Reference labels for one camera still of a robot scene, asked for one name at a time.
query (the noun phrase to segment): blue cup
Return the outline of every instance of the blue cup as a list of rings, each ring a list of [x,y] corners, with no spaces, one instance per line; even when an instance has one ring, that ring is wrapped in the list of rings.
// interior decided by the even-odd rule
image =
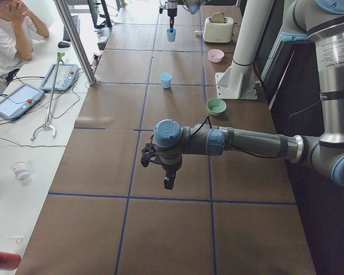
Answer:
[[[176,29],[167,29],[168,42],[174,42],[176,38]]]
[[[161,80],[162,80],[162,87],[164,89],[171,88],[172,74],[170,74],[170,73],[162,73],[161,74]]]

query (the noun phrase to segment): white pole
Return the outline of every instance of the white pole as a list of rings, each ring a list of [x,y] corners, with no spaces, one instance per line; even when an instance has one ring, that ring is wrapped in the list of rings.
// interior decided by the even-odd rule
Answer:
[[[217,73],[217,95],[223,99],[257,99],[253,65],[274,0],[248,0],[231,66]]]
[[[65,0],[55,0],[55,5],[57,7],[57,11],[62,19],[62,22],[64,23],[64,26],[68,30],[70,39],[72,41],[72,44],[74,46],[74,50],[76,53],[76,56],[78,57],[81,67],[88,79],[88,82],[90,86],[94,85],[97,82],[96,77],[94,76],[93,70],[89,64],[87,55],[85,53],[85,50],[83,48],[83,45],[80,41],[80,37],[78,32],[76,31],[73,21],[71,19],[71,14],[68,8],[68,4]]]

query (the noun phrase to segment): white toaster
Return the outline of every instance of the white toaster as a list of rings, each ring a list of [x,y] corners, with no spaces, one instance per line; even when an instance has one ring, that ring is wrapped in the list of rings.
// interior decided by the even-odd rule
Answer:
[[[224,17],[223,22],[213,23],[212,18],[205,20],[204,34],[202,38],[210,43],[229,43],[233,35],[233,19]]]

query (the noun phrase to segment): green bowl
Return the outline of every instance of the green bowl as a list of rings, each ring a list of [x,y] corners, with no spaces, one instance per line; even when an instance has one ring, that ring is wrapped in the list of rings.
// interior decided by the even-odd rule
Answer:
[[[212,116],[219,116],[224,113],[227,105],[222,99],[209,99],[206,103],[209,114]]]

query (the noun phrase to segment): paper cup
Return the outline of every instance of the paper cup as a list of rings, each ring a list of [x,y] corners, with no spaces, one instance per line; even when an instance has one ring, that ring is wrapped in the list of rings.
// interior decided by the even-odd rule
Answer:
[[[25,180],[30,176],[27,165],[24,162],[16,162],[10,168],[19,180]]]
[[[168,42],[174,42],[176,39],[176,29],[167,29]]]
[[[162,87],[163,88],[165,88],[165,89],[171,88],[172,74],[162,73],[161,74],[161,80],[162,80]]]

